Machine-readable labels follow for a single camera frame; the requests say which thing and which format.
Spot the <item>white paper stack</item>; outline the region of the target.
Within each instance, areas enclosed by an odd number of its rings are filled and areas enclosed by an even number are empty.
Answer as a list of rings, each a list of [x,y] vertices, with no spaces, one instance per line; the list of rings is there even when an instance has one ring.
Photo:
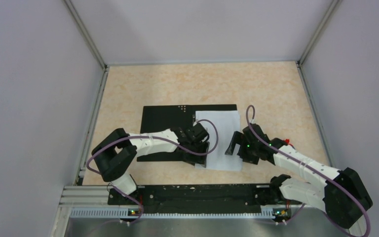
[[[211,149],[216,141],[216,149],[207,155],[206,164],[196,164],[196,169],[209,169],[219,171],[242,170],[242,159],[236,154],[226,155],[225,152],[230,145],[235,131],[240,129],[240,115],[237,110],[233,111],[196,111],[196,121],[201,120],[201,124],[210,134],[209,142]]]

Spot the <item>black file folder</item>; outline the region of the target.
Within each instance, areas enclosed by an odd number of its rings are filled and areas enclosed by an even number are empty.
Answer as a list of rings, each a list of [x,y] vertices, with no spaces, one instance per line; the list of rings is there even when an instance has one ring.
[[[161,132],[168,131],[175,138],[165,137],[170,141],[178,144],[176,129],[186,129],[197,124],[195,119],[196,111],[233,111],[237,110],[235,104],[218,104],[218,105],[175,105],[175,106],[144,106],[140,133],[153,134],[160,137]],[[172,146],[175,150],[172,152],[156,152],[137,158],[138,162],[161,162],[161,161],[182,161],[181,155],[176,152],[176,145]]]

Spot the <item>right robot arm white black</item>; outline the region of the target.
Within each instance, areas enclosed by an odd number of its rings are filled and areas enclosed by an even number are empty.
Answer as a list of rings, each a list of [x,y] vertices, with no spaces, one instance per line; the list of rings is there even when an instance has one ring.
[[[373,201],[359,174],[346,168],[339,170],[324,165],[298,152],[288,140],[269,139],[258,124],[249,124],[241,132],[235,131],[226,155],[234,153],[246,163],[260,160],[287,169],[301,177],[286,174],[270,181],[269,196],[275,203],[298,201],[319,209],[343,229],[351,228],[369,210]]]

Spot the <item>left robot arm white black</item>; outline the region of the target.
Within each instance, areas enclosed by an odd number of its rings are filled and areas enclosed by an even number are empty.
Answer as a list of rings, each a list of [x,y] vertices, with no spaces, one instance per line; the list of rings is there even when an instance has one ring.
[[[94,148],[86,166],[94,161],[97,168],[93,172],[119,189],[119,196],[126,204],[133,204],[139,196],[137,184],[127,172],[133,160],[205,165],[207,155],[212,152],[209,137],[208,131],[199,123],[187,129],[176,127],[143,134],[126,133],[123,128],[118,128]]]

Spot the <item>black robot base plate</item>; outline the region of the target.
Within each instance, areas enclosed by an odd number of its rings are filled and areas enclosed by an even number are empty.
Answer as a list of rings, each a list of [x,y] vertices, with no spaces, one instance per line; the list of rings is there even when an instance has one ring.
[[[269,184],[145,185],[131,199],[111,189],[108,205],[143,205],[145,214],[260,213],[266,205],[299,204],[287,201]]]

